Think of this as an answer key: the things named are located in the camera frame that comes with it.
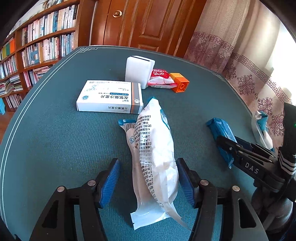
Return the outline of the teal cloth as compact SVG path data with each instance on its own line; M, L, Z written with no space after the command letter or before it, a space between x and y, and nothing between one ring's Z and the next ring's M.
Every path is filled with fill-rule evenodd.
M255 122L258 125L259 129L264 132L266 131L266 125L268 120L268 115L263 111L256 111L254 114Z

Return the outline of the clear plastic bowl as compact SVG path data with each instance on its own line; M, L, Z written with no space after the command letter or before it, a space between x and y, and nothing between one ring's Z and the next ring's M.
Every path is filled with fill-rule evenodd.
M251 120L251 126L252 126L254 137L258 144L261 144L263 147L271 150L272 148L274 148L273 140L267 131L267 125L266 125L266 131L262 132L255 122L254 114L255 112L253 113L252 120Z

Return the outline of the brown wooden door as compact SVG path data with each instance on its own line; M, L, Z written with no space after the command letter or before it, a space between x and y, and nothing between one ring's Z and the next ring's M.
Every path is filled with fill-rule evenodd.
M205 1L97 1L90 44L126 46L183 58ZM113 12L122 11L120 18Z

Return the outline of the orange yellow toy block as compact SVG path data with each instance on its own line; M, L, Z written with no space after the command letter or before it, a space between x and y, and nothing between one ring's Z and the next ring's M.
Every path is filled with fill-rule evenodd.
M175 93L185 92L185 90L187 89L190 83L189 80L180 73L170 73L170 77L177 85L176 87L172 88L173 92Z

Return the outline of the brass door knob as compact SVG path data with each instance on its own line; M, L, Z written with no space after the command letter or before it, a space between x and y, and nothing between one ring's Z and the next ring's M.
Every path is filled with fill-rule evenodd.
M120 18L122 16L122 11L121 10L116 10L113 12L112 16L114 18Z

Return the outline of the patterned white purple curtain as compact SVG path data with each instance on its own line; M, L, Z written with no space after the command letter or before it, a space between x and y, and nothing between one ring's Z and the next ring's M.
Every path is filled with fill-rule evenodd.
M267 114L275 148L295 104L295 40L260 1L206 1L185 58L221 74L252 113Z

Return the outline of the red balloon glue packet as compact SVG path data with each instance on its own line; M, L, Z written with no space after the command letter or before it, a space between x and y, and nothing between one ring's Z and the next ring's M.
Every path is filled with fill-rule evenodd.
M153 69L147 85L154 88L172 89L177 86L177 83L174 82L166 70Z

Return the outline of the wooden bookshelf with books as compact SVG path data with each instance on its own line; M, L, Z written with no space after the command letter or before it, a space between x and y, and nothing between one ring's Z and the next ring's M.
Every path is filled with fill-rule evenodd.
M97 1L57 1L36 14L1 46L1 101L16 111L27 93L62 58L90 44Z

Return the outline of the white foam block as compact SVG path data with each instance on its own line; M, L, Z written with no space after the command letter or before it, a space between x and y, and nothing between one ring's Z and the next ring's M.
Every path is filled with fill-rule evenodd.
M155 61L142 56L130 56L126 60L125 81L139 83L141 89L147 88Z

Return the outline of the white medicine box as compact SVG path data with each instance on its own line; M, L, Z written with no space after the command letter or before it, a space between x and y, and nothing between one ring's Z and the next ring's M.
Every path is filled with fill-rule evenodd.
M78 111L139 114L143 109L142 89L139 83L88 80L81 90Z

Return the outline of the white printed plastic packet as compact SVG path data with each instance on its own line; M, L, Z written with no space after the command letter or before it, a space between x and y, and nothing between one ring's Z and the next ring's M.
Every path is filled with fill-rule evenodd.
M179 173L174 141L167 117L153 97L136 120L119 120L132 154L132 183L137 209L130 214L133 228L171 217L187 228L173 201L178 194Z

